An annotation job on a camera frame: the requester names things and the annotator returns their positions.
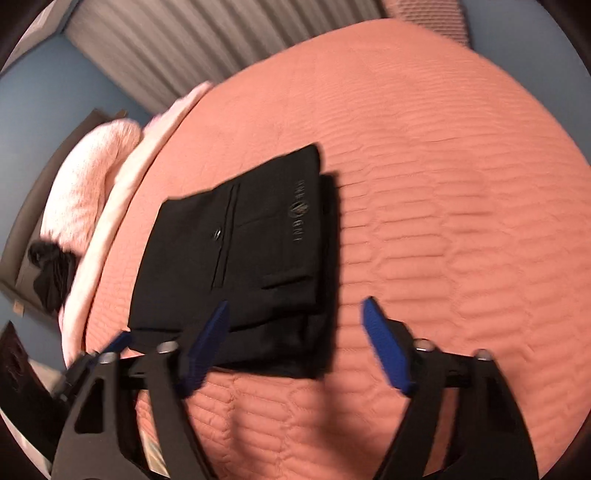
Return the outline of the black pants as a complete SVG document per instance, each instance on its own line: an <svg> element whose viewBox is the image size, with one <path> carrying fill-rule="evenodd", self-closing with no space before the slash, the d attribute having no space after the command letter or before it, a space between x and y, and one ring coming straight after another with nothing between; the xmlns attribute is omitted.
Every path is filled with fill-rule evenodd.
<svg viewBox="0 0 591 480"><path fill-rule="evenodd" d="M132 292L145 353L228 304L216 367L296 379L329 370L339 289L339 198L315 145L159 208Z"/></svg>

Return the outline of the light pink folded blanket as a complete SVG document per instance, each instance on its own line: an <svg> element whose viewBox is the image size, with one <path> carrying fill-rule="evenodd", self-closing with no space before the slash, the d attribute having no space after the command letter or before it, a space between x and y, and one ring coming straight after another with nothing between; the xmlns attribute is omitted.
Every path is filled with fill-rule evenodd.
<svg viewBox="0 0 591 480"><path fill-rule="evenodd" d="M138 131L134 146L123 156L114 176L114 185L106 197L106 205L96 217L89 246L82 255L70 293L61 309L59 327L61 348L67 366L84 349L84 330L95 291L111 245L127 208L147 170L186 115L204 97L212 84L204 82L179 98L162 114L152 118Z"/></svg>

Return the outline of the salmon quilted bedspread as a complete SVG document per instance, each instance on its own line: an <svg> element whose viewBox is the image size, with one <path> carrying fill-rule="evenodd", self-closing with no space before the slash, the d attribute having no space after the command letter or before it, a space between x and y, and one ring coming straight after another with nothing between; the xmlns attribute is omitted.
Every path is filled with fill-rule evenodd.
<svg viewBox="0 0 591 480"><path fill-rule="evenodd" d="M223 479L369 479L404 415L361 323L375 297L441 349L490 350L549 470L590 409L590 168L519 83L397 20L318 36L214 87L145 174L87 320L125 328L161 203L318 143L341 198L339 320L321 381L214 372L188 400Z"/></svg>

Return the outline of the black garment beside bed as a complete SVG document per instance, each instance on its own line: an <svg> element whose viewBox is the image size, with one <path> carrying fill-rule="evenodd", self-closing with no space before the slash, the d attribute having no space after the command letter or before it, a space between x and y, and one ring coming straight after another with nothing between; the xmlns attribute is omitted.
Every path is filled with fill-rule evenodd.
<svg viewBox="0 0 591 480"><path fill-rule="evenodd" d="M33 290L48 313L58 313L70 293L79 257L57 243L35 240L28 249L30 263L39 270Z"/></svg>

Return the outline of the pink lace pillow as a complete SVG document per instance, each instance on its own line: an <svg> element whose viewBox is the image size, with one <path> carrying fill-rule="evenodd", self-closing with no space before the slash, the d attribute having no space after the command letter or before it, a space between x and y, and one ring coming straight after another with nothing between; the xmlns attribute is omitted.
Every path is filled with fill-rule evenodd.
<svg viewBox="0 0 591 480"><path fill-rule="evenodd" d="M114 171L141 137L139 123L123 118L97 126L75 145L53 181L41 221L41 239L78 257L85 254Z"/></svg>

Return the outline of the grey pleated curtain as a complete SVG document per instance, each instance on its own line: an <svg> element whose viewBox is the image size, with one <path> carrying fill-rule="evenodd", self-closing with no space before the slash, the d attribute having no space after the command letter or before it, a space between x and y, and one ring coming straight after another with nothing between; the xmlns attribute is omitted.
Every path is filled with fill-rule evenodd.
<svg viewBox="0 0 591 480"><path fill-rule="evenodd" d="M379 1L81 1L68 40L150 113L305 40L385 17Z"/></svg>

